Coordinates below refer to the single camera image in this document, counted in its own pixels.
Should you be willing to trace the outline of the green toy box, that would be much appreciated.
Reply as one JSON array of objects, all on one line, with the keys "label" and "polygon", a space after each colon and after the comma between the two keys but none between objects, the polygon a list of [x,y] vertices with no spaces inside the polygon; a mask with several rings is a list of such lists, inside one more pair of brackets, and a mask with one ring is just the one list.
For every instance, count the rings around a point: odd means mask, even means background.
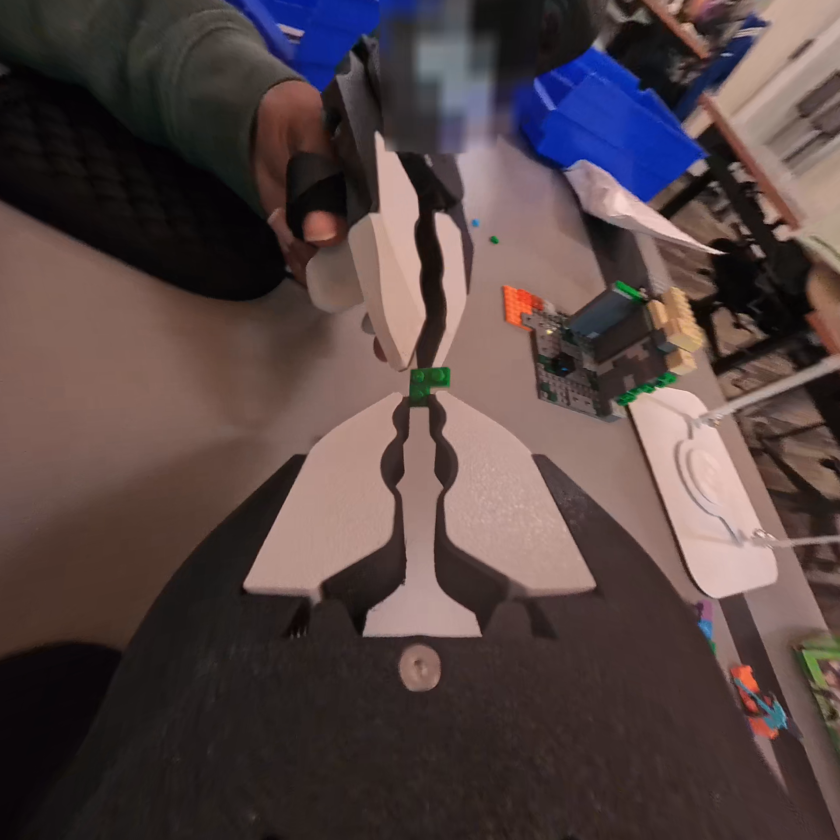
[{"label": "green toy box", "polygon": [[808,637],[793,647],[823,726],[839,754],[839,636]]}]

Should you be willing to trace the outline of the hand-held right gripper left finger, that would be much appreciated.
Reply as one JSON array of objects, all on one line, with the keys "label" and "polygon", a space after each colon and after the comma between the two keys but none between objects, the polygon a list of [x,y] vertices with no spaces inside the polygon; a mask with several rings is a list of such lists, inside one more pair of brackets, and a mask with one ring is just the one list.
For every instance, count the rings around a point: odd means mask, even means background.
[{"label": "hand-held right gripper left finger", "polygon": [[401,394],[387,395],[311,448],[245,578],[247,593],[318,602],[334,575],[384,548],[396,498],[382,457],[402,404]]}]

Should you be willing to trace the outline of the bright green corner plate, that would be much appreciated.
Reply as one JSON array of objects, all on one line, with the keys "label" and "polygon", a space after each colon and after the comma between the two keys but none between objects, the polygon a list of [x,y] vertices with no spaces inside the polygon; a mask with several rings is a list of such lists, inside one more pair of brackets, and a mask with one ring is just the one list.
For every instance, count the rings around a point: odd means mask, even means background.
[{"label": "bright green corner plate", "polygon": [[430,396],[451,385],[451,370],[447,366],[414,368],[409,375],[410,407],[426,407]]}]

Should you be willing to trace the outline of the black quilted wrist rest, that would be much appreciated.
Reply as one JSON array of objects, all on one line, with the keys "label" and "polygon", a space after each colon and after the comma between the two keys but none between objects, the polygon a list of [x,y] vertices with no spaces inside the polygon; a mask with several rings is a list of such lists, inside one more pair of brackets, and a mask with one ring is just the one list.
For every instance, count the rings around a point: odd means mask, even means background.
[{"label": "black quilted wrist rest", "polygon": [[277,239],[225,184],[135,137],[80,87],[1,80],[2,201],[171,286],[251,301],[286,276]]},{"label": "black quilted wrist rest", "polygon": [[79,642],[1,661],[1,838],[15,838],[78,751],[122,655]]}]

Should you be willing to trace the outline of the person's left forearm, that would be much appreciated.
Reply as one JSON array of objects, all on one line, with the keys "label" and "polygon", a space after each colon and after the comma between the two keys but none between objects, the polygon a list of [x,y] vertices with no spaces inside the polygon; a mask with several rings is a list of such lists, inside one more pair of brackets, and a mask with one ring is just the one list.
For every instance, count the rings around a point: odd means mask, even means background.
[{"label": "person's left forearm", "polygon": [[213,173],[266,216],[251,164],[259,104],[301,77],[216,1],[5,1],[5,65],[87,89],[142,139]]}]

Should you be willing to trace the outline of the wooden office table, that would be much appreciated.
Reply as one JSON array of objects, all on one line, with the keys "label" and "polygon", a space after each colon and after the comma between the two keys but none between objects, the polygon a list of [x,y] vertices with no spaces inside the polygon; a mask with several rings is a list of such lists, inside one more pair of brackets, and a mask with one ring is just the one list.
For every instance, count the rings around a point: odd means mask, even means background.
[{"label": "wooden office table", "polygon": [[[711,259],[710,278],[716,291],[694,303],[707,331],[712,368],[717,375],[772,353],[804,345],[814,333],[828,352],[838,351],[838,272],[793,238],[803,231],[802,212],[784,196],[781,178],[760,159],[718,106],[703,93],[700,110],[710,121],[700,137],[708,152],[707,169],[693,176],[676,198],[666,204],[666,216],[676,215],[712,184],[728,199],[745,236],[720,239],[722,255]],[[779,228],[791,235],[782,240]],[[724,354],[713,326],[713,315],[728,311],[735,326],[751,318],[762,334],[740,350]]]}]

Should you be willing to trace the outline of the white lamp base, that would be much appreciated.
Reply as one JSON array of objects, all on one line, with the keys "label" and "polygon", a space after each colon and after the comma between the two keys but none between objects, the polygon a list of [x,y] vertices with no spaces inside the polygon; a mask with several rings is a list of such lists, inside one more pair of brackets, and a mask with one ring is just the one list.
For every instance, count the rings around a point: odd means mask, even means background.
[{"label": "white lamp base", "polygon": [[686,572],[721,600],[775,584],[778,563],[772,549],[753,543],[759,517],[720,432],[697,422],[706,411],[674,387],[628,407]]}]

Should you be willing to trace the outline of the orange brick plate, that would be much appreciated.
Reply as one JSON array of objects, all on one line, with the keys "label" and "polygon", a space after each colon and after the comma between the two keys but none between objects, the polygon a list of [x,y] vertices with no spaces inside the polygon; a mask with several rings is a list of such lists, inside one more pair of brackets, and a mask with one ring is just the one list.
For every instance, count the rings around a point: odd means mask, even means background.
[{"label": "orange brick plate", "polygon": [[531,292],[512,286],[502,286],[504,321],[519,329],[531,331],[529,319],[544,310],[545,301]]}]

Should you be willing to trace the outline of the person's left hand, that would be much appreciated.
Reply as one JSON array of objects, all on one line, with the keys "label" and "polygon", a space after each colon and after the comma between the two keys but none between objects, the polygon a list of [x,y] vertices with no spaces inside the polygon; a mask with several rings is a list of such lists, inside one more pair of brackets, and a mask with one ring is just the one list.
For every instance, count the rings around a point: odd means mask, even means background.
[{"label": "person's left hand", "polygon": [[308,284],[308,263],[319,249],[336,246],[347,235],[341,217],[310,213],[302,223],[303,239],[287,224],[287,166],[300,153],[335,160],[330,137],[322,120],[322,100],[305,81],[288,80],[269,89],[255,117],[251,163],[259,202],[266,212],[281,253],[295,280]]}]

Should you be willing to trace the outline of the white crumpled bag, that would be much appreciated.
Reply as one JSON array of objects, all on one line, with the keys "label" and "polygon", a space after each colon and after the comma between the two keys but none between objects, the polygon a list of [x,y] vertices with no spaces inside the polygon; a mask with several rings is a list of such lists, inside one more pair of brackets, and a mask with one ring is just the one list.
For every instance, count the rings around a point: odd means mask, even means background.
[{"label": "white crumpled bag", "polygon": [[709,256],[723,255],[722,250],[704,245],[681,231],[594,163],[577,161],[563,173],[585,213],[617,228],[671,245]]}]

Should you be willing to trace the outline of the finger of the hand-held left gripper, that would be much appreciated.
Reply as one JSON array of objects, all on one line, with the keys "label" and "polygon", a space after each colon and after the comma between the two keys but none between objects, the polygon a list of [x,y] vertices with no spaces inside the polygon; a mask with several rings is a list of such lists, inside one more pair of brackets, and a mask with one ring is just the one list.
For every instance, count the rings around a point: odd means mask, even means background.
[{"label": "finger of the hand-held left gripper", "polygon": [[423,267],[430,272],[429,282],[424,283],[423,366],[441,367],[455,341],[469,296],[470,233],[460,216],[435,212],[432,219],[432,249],[423,258]]},{"label": "finger of the hand-held left gripper", "polygon": [[417,194],[396,152],[374,133],[378,204],[349,231],[353,264],[374,335],[396,371],[413,364],[426,322],[415,229]]}]

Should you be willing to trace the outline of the pile of colourful brick figures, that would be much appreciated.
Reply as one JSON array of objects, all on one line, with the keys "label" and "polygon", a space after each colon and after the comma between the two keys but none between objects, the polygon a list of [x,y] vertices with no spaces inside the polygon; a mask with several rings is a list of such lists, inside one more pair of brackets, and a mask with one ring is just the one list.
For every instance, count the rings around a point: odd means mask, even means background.
[{"label": "pile of colourful brick figures", "polygon": [[[718,646],[713,633],[713,604],[703,600],[694,604],[699,630],[716,655]],[[738,703],[755,738],[775,741],[783,732],[795,739],[802,734],[778,698],[761,690],[753,669],[748,665],[734,665],[729,669],[731,684],[737,692]]]}]

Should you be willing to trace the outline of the grey green brick tower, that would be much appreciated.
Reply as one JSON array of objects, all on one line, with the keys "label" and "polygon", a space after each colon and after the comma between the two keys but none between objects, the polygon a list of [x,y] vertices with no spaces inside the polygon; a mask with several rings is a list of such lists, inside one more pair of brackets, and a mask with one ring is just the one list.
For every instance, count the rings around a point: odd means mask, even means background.
[{"label": "grey green brick tower", "polygon": [[604,423],[693,372],[706,343],[676,287],[651,295],[618,281],[573,314],[531,297],[519,321],[540,401]]}]

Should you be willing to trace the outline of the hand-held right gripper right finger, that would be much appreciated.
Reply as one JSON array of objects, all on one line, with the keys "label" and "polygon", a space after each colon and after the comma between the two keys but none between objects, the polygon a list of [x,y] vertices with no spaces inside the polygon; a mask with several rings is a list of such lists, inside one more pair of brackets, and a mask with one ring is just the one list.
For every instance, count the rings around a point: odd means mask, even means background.
[{"label": "hand-held right gripper right finger", "polygon": [[455,601],[590,592],[595,579],[530,449],[447,392],[434,397],[437,582]]}]

